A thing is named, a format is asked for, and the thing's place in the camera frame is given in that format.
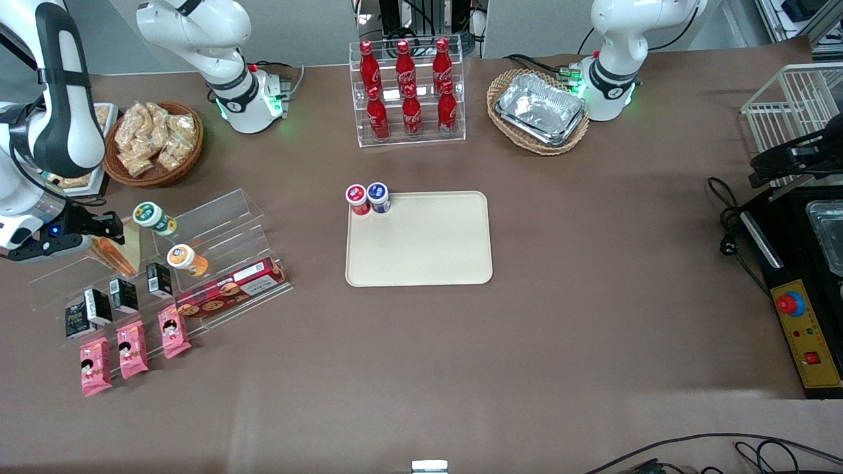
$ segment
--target small round container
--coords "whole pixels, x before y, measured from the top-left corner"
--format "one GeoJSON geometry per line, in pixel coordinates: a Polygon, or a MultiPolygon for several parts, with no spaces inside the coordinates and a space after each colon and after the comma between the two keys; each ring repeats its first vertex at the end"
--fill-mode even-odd
{"type": "Polygon", "coordinates": [[[346,189],[346,201],[352,207],[352,212],[358,216],[365,216],[369,212],[366,199],[366,188],[363,185],[351,185],[346,189]]]}
{"type": "Polygon", "coordinates": [[[208,269],[208,260],[199,256],[188,245],[174,245],[167,252],[167,263],[177,270],[186,270],[192,277],[200,277],[208,269]]]}
{"type": "Polygon", "coordinates": [[[164,210],[154,202],[141,202],[135,207],[132,218],[137,225],[149,227],[162,237],[169,237],[175,234],[178,224],[175,219],[164,213],[164,210]]]}
{"type": "Polygon", "coordinates": [[[389,212],[389,188],[384,183],[372,183],[366,191],[372,210],[378,214],[389,212]]]}

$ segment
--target coca-cola bottle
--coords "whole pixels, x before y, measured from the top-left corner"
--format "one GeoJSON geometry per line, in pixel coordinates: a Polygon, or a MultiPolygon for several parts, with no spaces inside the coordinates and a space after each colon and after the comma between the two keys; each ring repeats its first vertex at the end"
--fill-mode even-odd
{"type": "Polygon", "coordinates": [[[413,96],[416,96],[416,64],[410,57],[410,43],[398,40],[398,60],[395,62],[395,75],[398,76],[398,90],[401,97],[406,98],[405,92],[412,85],[413,96]]]}
{"type": "Polygon", "coordinates": [[[451,81],[451,57],[448,56],[448,38],[436,40],[436,58],[433,59],[433,94],[439,95],[443,83],[451,81]]]}
{"type": "Polygon", "coordinates": [[[401,106],[404,112],[404,133],[410,140],[418,140],[422,137],[422,105],[416,97],[416,85],[406,85],[402,90],[405,96],[401,106]]]}
{"type": "Polygon", "coordinates": [[[439,96],[439,135],[453,137],[457,132],[457,100],[454,98],[454,83],[442,83],[439,96]]]}
{"type": "Polygon", "coordinates": [[[378,60],[372,56],[372,41],[360,41],[360,54],[362,54],[360,77],[363,80],[363,87],[366,89],[366,94],[368,94],[370,89],[375,89],[380,94],[380,91],[384,87],[380,83],[380,66],[378,65],[378,60]]]}
{"type": "Polygon", "coordinates": [[[378,143],[389,140],[389,123],[386,120],[386,107],[380,101],[380,94],[377,89],[372,88],[366,91],[369,103],[366,112],[369,115],[369,125],[372,126],[374,141],[378,143]]]}

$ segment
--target pink snack package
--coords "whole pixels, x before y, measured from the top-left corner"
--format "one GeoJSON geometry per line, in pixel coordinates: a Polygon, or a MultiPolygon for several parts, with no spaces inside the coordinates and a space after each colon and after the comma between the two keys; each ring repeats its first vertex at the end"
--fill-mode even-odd
{"type": "Polygon", "coordinates": [[[117,329],[117,350],[120,352],[120,374],[123,380],[149,370],[147,342],[143,339],[143,321],[117,329]]]}
{"type": "Polygon", "coordinates": [[[91,396],[111,388],[111,369],[108,365],[108,340],[104,337],[79,348],[82,361],[82,394],[91,396]]]}
{"type": "Polygon", "coordinates": [[[158,327],[161,329],[161,344],[166,358],[172,358],[191,347],[187,341],[185,319],[175,304],[158,313],[158,327]]]}

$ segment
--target robotic arm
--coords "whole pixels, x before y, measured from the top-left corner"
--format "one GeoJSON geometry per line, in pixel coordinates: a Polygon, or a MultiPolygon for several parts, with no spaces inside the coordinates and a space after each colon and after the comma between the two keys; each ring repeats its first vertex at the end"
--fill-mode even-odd
{"type": "Polygon", "coordinates": [[[281,81],[248,66],[240,47],[252,24],[234,0],[155,0],[137,7],[137,26],[150,43],[192,64],[217,96],[234,130],[257,133],[282,118],[281,81]]]}
{"type": "Polygon", "coordinates": [[[30,49],[46,86],[33,104],[0,102],[0,245],[33,261],[87,249],[90,234],[122,243],[114,213],[88,213],[36,171],[79,177],[105,154],[76,24],[62,0],[8,0],[0,26],[30,49]]]}
{"type": "Polygon", "coordinates": [[[583,59],[583,99],[588,118],[608,121],[620,115],[647,58],[645,31],[670,28],[705,9],[707,0],[594,0],[591,22],[603,35],[599,55],[583,59]]]}

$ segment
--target brown table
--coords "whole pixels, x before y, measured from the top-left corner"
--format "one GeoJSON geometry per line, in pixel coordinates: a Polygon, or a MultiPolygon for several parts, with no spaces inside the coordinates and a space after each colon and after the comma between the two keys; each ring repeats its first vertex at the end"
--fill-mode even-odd
{"type": "MultiPolygon", "coordinates": [[[[486,116],[505,61],[467,62],[465,143],[374,150],[357,147],[345,67],[309,69],[290,118],[254,136],[222,122],[197,74],[95,78],[97,100],[177,100],[207,128],[191,175],[156,191],[112,184],[112,207],[126,215],[151,199],[182,213],[243,187],[296,288],[84,399],[74,352],[40,342],[56,322],[30,312],[27,282],[49,265],[0,261],[0,466],[387,474],[444,458],[456,474],[576,473],[705,431],[839,454],[843,406],[802,400],[770,303],[717,251],[718,207],[704,191],[718,175],[749,196],[738,108],[782,65],[808,61],[805,41],[654,54],[623,115],[549,159],[486,116]],[[483,191],[494,278],[348,286],[341,193],[374,180],[483,191]]],[[[738,468],[722,439],[652,454],[738,468]]]]}

